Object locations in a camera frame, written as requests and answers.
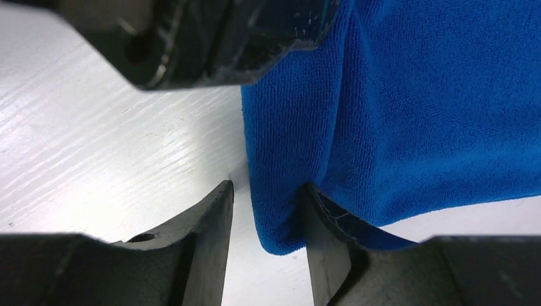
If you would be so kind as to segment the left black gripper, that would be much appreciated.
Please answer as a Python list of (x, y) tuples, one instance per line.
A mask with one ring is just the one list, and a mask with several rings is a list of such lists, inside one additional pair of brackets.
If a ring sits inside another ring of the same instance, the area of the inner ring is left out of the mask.
[(21, 1), (72, 26), (145, 91), (246, 85), (314, 50), (339, 1)]

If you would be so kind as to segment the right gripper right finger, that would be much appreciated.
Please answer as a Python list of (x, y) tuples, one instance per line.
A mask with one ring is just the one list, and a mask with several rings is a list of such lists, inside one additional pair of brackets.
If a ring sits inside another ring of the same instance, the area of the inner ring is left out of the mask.
[(299, 206), (316, 305), (539, 305), (540, 238), (417, 243), (341, 208), (313, 184)]

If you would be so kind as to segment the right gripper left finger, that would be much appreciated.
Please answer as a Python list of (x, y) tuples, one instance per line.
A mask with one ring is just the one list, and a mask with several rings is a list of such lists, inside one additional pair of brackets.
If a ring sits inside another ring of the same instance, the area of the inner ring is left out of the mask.
[(1, 235), (2, 305), (220, 305), (233, 183), (125, 242)]

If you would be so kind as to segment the blue towel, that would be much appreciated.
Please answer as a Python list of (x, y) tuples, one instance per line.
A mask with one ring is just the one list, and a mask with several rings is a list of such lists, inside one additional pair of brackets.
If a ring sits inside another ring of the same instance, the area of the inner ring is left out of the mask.
[(376, 226), (540, 194), (539, 1), (342, 1), (241, 95), (271, 254), (305, 246), (307, 182)]

